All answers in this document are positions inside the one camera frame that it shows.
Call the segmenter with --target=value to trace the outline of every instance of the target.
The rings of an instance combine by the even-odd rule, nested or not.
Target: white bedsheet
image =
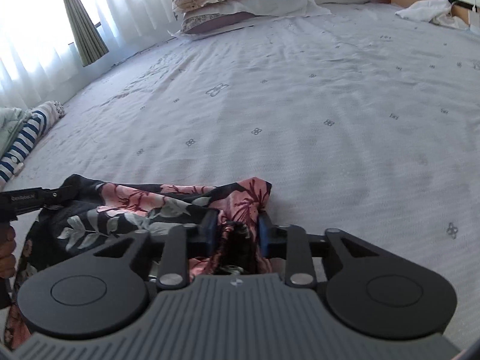
[[[446,335],[467,347],[480,336],[480,38],[388,5],[326,7],[132,58],[66,104],[7,189],[72,173],[264,178],[274,221],[338,227],[444,275],[458,295]],[[20,241],[32,221],[16,223]]]

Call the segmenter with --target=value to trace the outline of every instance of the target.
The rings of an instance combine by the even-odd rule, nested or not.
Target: white cloth
[[[395,12],[402,19],[429,21],[439,26],[467,30],[469,26],[457,16],[451,16],[452,4],[448,0],[420,0],[408,8]]]
[[[177,31],[171,0],[82,0],[110,52],[82,67],[62,0],[0,0],[0,107],[65,102],[136,52]]]
[[[55,188],[72,173],[258,176],[273,184],[275,223],[341,228],[445,276],[458,296],[446,335],[466,348],[480,336],[480,39],[389,5],[326,7],[172,40],[112,69],[66,104],[6,189]],[[13,224],[17,255],[34,218]]]

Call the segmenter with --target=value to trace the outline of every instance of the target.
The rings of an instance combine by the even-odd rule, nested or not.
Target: blue and white striped fabric
[[[31,110],[32,115],[18,133],[17,139],[0,159],[0,191],[10,180],[18,164],[25,161],[37,142],[65,115],[59,102],[46,102]]]

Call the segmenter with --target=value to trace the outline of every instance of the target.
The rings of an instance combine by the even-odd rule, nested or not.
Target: finger
[[[15,239],[15,229],[11,226],[7,230],[7,239],[9,241],[13,241]]]
[[[14,228],[11,227],[10,223],[8,222],[0,223],[0,244],[3,244],[3,242],[9,240],[10,238],[15,238]]]
[[[15,268],[7,269],[6,271],[0,271],[0,278],[8,279],[15,276]]]
[[[0,259],[0,272],[15,269],[15,262],[16,259],[13,255]]]
[[[0,245],[0,258],[10,256],[14,252],[16,246],[17,243],[15,241],[7,241],[3,245]]]

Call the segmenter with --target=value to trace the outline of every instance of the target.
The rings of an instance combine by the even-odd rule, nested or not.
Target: leaf print
[[[25,273],[27,274],[27,277],[30,278],[31,276],[35,275],[37,273],[37,269],[30,265],[29,263],[27,263],[27,266],[25,267]]]
[[[70,238],[71,233],[73,233],[73,229],[69,227],[63,228],[63,232],[57,237],[57,239],[68,239]]]
[[[132,212],[126,212],[123,216],[132,225],[135,225],[138,228],[142,228],[143,221],[145,220],[144,217],[137,214],[133,214]]]
[[[185,203],[181,200],[166,198],[166,204],[162,207],[160,211],[160,216],[164,218],[175,218],[182,214],[190,215],[187,211],[188,203]]]
[[[82,238],[85,234],[85,230],[84,231],[81,231],[81,230],[76,230],[75,233],[73,233],[71,236],[70,236],[70,239],[68,240],[68,244],[67,246],[65,247],[65,250],[66,251],[69,251],[72,247],[74,247],[74,245],[77,243],[77,241]]]
[[[171,228],[181,225],[181,223],[153,222],[148,225],[147,230],[151,235],[164,236],[169,233]]]
[[[74,230],[85,232],[85,226],[83,225],[83,222],[80,219],[80,216],[78,216],[78,215],[71,216],[70,218],[67,219],[67,223]]]
[[[87,234],[87,236],[85,237],[83,242],[80,244],[78,249],[85,249],[89,246],[92,246],[95,243],[95,241],[98,239],[98,237],[100,237],[100,233]]]
[[[98,232],[98,212],[97,210],[89,210],[87,211],[87,219],[90,223],[90,226]]]
[[[68,239],[66,251],[69,251],[77,241],[85,235],[85,226],[78,215],[71,216],[67,219],[67,223],[71,227],[65,227],[57,239]]]
[[[119,217],[115,216],[113,218],[110,218],[108,222],[106,223],[106,233],[115,233],[119,227]]]
[[[191,202],[191,204],[195,204],[197,206],[200,206],[200,207],[205,207],[208,202],[210,201],[210,197],[209,196],[204,196],[204,197],[201,197],[201,198],[196,198],[193,202]]]

